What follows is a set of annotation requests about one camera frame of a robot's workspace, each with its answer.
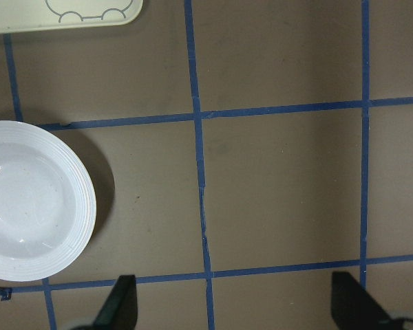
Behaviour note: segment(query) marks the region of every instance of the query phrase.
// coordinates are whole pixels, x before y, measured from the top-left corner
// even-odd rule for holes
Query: white object
[[[84,250],[95,218],[92,181],[71,148],[39,127],[0,121],[0,279],[63,270]]]
[[[143,0],[0,0],[0,34],[121,25],[133,21]]]

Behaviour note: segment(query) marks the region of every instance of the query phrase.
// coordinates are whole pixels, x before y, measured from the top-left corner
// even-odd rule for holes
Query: white tray
[[[143,0],[0,0],[0,34],[121,25],[133,21]]]

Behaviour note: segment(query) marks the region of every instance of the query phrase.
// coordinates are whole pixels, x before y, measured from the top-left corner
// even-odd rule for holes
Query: blue tape
[[[371,100],[371,107],[386,107],[392,105],[413,105],[413,96],[409,98],[384,98]]]
[[[14,52],[12,51],[12,40],[10,34],[3,35],[3,43],[5,45],[6,63],[8,64],[8,75],[11,86],[12,103],[14,105],[15,120],[23,121],[21,112],[19,86],[17,84],[17,71],[15,69]]]
[[[359,282],[366,288],[367,282],[367,222],[368,222],[368,182],[369,182],[369,106],[370,106],[370,22],[369,2],[361,2],[362,47],[363,47],[363,119],[361,147],[361,223],[359,248]]]
[[[11,300],[12,297],[12,288],[11,287],[0,287],[0,300],[6,301]]]
[[[367,259],[368,265],[378,265],[382,263],[402,263],[406,261],[413,261],[413,254],[405,256],[384,256],[381,258],[369,258]]]
[[[358,266],[358,265],[359,265],[359,260],[328,261],[325,263],[302,263],[299,265],[221,270],[218,272],[214,272],[213,277],[221,278],[221,277],[232,277],[232,276],[248,276],[248,275],[274,274],[274,273],[285,273],[285,272],[300,272],[304,270],[325,270],[325,269],[330,269],[330,268],[352,267],[352,266]]]
[[[64,131],[68,129],[94,129],[96,127],[117,127],[140,124],[157,124],[161,122],[186,122],[193,120],[192,113],[181,113],[177,115],[151,115],[147,117],[132,117],[118,119],[87,120],[71,122],[68,125],[41,124],[38,127],[46,131]]]
[[[325,102],[311,104],[296,104],[296,105],[281,105],[278,107],[260,107],[247,109],[232,109],[219,111],[202,112],[202,119],[212,119],[219,117],[244,117],[244,116],[260,116],[272,115],[278,113],[294,113],[336,109],[352,109],[361,108],[362,101],[343,101],[343,102]]]
[[[185,29],[187,33],[187,51],[190,73],[191,98],[193,100],[194,130],[195,130],[195,156],[198,167],[199,204],[200,204],[200,225],[202,229],[202,251],[204,257],[204,270],[206,275],[206,313],[208,316],[208,329],[215,329],[214,322],[214,302],[213,283],[211,281],[211,260],[207,241],[207,225],[204,213],[204,142],[202,132],[202,113],[200,108],[199,84],[197,64],[195,59],[195,40],[193,26],[193,8],[191,0],[184,0]]]
[[[42,280],[44,288],[44,297],[46,302],[47,317],[49,318],[50,330],[56,330],[55,310],[54,303],[52,302],[51,289],[49,286],[49,279],[44,278]]]
[[[403,256],[385,256],[380,258],[369,258],[366,260],[368,265],[385,264],[385,263],[400,263],[404,261],[413,261],[413,254],[406,254]],[[136,282],[141,283],[159,283],[159,282],[173,282],[173,281],[189,281],[189,280],[201,280],[211,278],[221,278],[230,276],[246,276],[246,275],[258,275],[258,274],[274,274],[284,272],[299,272],[304,270],[324,270],[330,268],[340,267],[354,267],[360,266],[360,260],[344,260],[344,261],[328,261],[325,263],[303,263],[298,265],[286,265],[286,266],[273,266],[273,267],[257,267],[246,269],[231,269],[220,270],[217,272],[211,272],[210,276],[206,273],[187,273],[187,274],[174,274],[174,275],[160,275],[160,276],[145,276],[138,277]],[[108,287],[114,285],[116,280],[93,280],[87,282],[75,282],[75,283],[63,283],[63,284],[51,284],[48,287],[50,291],[66,290],[66,289],[83,289],[89,287]],[[28,293],[28,292],[41,292],[45,291],[45,285],[33,285],[29,287],[12,287],[13,294]]]
[[[136,283],[159,283],[159,282],[174,282],[174,281],[189,281],[205,279],[205,273],[188,273],[188,274],[174,274],[174,275],[159,275],[159,276],[144,276],[137,277]],[[75,283],[62,283],[52,284],[50,289],[54,290],[66,290],[66,289],[85,289],[89,287],[111,287],[115,284],[116,280],[91,280],[86,282]]]

